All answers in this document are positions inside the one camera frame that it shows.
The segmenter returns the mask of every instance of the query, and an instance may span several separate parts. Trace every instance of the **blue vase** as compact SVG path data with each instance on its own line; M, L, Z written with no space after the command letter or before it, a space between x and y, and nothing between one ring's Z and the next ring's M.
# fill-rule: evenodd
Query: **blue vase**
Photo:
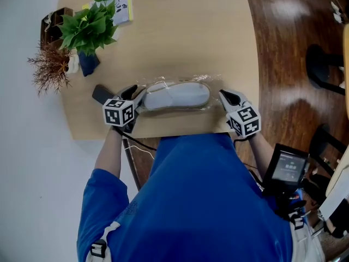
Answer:
M79 56L79 62L83 76L91 75L100 63L97 55L94 54L86 56L83 52L80 52L77 55Z

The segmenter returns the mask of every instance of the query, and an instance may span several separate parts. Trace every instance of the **screen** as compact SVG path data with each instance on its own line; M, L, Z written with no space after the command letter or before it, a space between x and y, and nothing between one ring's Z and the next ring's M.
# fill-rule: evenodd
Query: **screen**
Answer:
M298 182L305 162L306 160L304 158L281 152L272 179Z

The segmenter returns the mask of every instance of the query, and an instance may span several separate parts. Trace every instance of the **dried flower arrangement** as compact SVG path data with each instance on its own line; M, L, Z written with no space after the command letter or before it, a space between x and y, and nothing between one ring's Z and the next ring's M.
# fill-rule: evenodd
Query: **dried flower arrangement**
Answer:
M69 85L68 71L71 52L68 49L58 50L50 44L39 44L41 50L28 63L36 67L33 83L37 86L38 96L47 94L50 88L57 93L63 86Z

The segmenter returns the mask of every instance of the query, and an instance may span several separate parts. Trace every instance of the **person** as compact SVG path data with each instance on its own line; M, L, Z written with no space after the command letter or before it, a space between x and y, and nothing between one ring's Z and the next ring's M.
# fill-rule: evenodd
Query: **person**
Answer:
M121 143L111 128L87 182L79 261L113 222L111 261L291 261L290 223L274 213L227 134L162 138L130 204L119 179ZM273 149L260 133L249 143L263 178Z

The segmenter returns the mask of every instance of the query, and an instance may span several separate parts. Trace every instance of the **wooden floor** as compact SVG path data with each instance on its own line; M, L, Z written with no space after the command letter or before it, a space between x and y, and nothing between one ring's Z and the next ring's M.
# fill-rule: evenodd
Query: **wooden floor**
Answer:
M328 123L331 134L347 144L344 96L314 88L305 68L306 49L311 44L321 45L327 53L342 54L343 27L334 22L331 0L248 1L258 50L262 134L272 146L278 142L308 151L317 126ZM342 72L333 68L331 82L342 81ZM152 147L159 143L159 139L142 141ZM248 143L238 143L237 151L243 162L255 166ZM153 160L136 148L128 154L141 187ZM328 147L325 157L335 162L338 155Z

